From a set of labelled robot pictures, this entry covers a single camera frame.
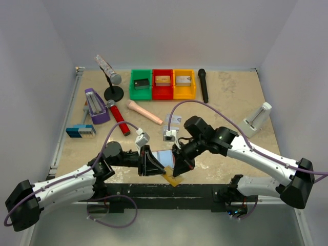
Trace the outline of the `grey orange small tool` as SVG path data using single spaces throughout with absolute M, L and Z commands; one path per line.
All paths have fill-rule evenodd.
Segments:
M 83 107 L 83 117 L 82 117 L 82 120 L 81 120 L 81 124 L 84 125 L 85 124 L 85 121 L 86 121 L 86 118 L 89 114 L 89 106 L 88 106 L 88 102 L 85 101 L 85 104 L 84 104 L 84 107 Z

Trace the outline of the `blue grey block tool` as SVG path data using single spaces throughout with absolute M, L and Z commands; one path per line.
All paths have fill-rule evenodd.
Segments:
M 70 138 L 93 138 L 96 135 L 93 125 L 74 125 L 66 128 Z

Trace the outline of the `purple metronome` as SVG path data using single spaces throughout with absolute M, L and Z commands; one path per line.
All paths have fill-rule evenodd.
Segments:
M 106 123 L 110 120 L 108 109 L 103 99 L 92 89 L 85 89 L 85 96 L 89 106 L 90 116 L 95 125 Z

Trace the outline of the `black card in green bin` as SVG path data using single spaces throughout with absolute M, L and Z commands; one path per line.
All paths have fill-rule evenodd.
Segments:
M 149 86 L 150 86 L 150 82 L 147 78 L 135 79 L 134 80 L 134 89 L 135 90 L 148 89 Z

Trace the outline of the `glitter microphone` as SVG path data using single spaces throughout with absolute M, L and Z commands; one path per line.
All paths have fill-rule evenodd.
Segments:
M 95 61 L 112 84 L 119 85 L 121 83 L 121 76 L 100 55 L 95 56 Z

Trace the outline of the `red plastic bin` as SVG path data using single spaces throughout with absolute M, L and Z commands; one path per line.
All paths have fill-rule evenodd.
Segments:
M 157 82 L 158 78 L 164 77 L 164 82 Z M 152 70 L 152 100 L 173 100 L 174 83 L 172 69 Z

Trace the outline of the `tan card in red bin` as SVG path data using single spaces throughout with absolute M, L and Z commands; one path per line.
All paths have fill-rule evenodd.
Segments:
M 158 87 L 166 87 L 171 85 L 171 77 L 168 75 L 155 76 L 155 85 Z

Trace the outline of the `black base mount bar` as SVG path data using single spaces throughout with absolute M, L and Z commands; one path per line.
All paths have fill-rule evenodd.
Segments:
M 108 183 L 95 192 L 89 201 L 104 198 L 111 213 L 133 209 L 131 201 L 117 195 L 126 195 L 134 200 L 138 209 L 150 210 L 210 210 L 225 212 L 227 203 L 255 202 L 256 196 L 245 197 L 233 191 L 228 184 L 170 184 L 155 183 Z

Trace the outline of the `green plastic bin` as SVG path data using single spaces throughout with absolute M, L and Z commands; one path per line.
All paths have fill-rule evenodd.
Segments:
M 151 100 L 152 99 L 152 70 L 133 69 L 130 79 L 130 99 L 131 100 Z

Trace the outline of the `pink microphone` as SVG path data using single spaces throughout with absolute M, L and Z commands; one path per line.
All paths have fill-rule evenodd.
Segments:
M 152 122 L 154 122 L 158 125 L 162 125 L 163 121 L 159 117 L 150 113 L 146 109 L 142 108 L 135 101 L 128 99 L 126 102 L 126 105 L 130 110 L 133 110 L 133 111 L 139 113 L 140 115 L 146 117 L 147 119 L 151 120 Z

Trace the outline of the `gold credit card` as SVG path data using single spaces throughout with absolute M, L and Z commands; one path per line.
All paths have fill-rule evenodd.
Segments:
M 162 175 L 162 177 L 173 187 L 177 187 L 180 183 L 184 181 L 184 178 L 182 176 L 173 176 L 173 168 L 170 166 L 167 166 L 164 168 L 165 174 Z

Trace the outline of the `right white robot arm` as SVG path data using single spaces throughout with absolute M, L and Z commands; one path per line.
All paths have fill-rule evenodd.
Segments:
M 226 127 L 213 129 L 199 116 L 189 118 L 184 128 L 192 139 L 172 148 L 174 177 L 193 170 L 195 158 L 209 151 L 245 162 L 268 175 L 262 178 L 234 176 L 230 186 L 241 195 L 277 197 L 293 208 L 305 208 L 314 184 L 313 164 L 308 159 L 296 161 L 258 146 L 249 147 L 237 132 Z

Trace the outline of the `silver VIP card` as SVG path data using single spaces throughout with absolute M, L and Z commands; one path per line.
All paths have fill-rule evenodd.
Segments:
M 169 119 L 170 119 L 170 114 L 167 114 L 166 118 L 165 118 L 165 122 L 168 123 Z M 173 114 L 172 117 L 171 117 L 171 124 L 179 125 L 179 124 L 181 124 L 181 120 L 182 120 L 181 116 Z
M 163 133 L 166 133 L 167 130 L 168 130 L 168 125 L 164 125 L 162 128 Z M 178 132 L 179 127 L 170 126 L 170 130 L 176 130 Z

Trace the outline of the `red leather card holder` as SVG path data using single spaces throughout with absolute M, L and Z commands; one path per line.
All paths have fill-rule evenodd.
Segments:
M 154 151 L 152 154 L 162 166 L 174 168 L 174 156 L 171 150 Z

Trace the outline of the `silver card in yellow bin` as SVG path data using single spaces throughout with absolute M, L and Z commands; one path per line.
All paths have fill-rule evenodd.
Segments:
M 176 86 L 188 87 L 191 85 L 191 76 L 176 76 Z

